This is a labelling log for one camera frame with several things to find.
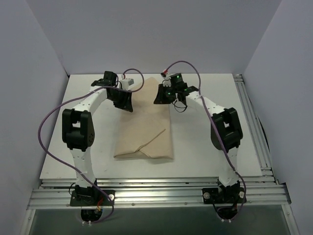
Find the beige cloth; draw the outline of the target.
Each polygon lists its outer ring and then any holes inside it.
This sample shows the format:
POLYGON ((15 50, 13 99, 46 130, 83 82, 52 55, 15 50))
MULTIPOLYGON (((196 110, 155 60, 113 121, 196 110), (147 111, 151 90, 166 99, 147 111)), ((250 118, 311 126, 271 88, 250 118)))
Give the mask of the beige cloth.
POLYGON ((133 112, 121 112, 116 159, 173 159, 168 105, 155 105, 159 82, 150 77, 132 94, 133 112))

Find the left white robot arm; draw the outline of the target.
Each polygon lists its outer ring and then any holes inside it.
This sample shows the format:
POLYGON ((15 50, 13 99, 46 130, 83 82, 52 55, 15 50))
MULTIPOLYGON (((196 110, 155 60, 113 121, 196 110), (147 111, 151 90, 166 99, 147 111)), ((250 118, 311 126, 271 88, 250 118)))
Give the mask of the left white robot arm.
POLYGON ((117 79, 116 73, 106 71, 103 78, 92 82, 88 96, 72 109, 62 112, 62 140, 70 149, 74 167, 78 169, 74 192, 87 205, 94 205, 99 198, 91 163, 91 146, 95 140, 92 115, 105 100, 112 101, 118 109, 133 111, 129 88, 134 80, 117 79))

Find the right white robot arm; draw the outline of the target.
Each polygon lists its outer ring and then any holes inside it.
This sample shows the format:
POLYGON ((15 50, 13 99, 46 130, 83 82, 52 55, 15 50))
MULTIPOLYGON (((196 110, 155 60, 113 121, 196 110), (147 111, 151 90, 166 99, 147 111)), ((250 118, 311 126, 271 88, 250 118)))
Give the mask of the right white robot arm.
POLYGON ((187 108, 193 108, 200 114, 207 115, 210 125, 210 138, 213 146, 224 156, 221 158, 217 190, 218 198, 223 202, 230 201, 235 196, 233 185, 239 181, 236 170, 237 153, 243 138, 237 110, 225 108, 201 94, 201 89, 188 86, 183 81, 182 74, 168 75, 161 73, 163 81, 158 85, 154 104, 165 105, 179 101, 187 108))

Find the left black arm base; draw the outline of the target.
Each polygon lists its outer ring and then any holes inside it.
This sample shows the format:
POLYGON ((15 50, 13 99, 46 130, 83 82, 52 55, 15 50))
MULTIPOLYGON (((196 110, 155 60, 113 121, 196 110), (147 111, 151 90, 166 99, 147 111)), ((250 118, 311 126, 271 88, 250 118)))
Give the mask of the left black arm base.
POLYGON ((75 188, 71 193, 70 206, 91 207, 91 206, 111 206, 114 204, 115 190, 105 189, 104 193, 110 197, 108 199, 102 192, 95 188, 75 188))

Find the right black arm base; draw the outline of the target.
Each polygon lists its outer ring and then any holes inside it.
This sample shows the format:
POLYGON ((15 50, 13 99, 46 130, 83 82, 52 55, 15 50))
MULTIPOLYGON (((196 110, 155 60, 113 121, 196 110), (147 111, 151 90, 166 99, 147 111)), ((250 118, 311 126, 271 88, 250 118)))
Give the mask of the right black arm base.
POLYGON ((232 186, 217 186, 214 188, 203 188, 202 198, 204 204, 239 204, 246 203, 244 188, 240 184, 232 186))

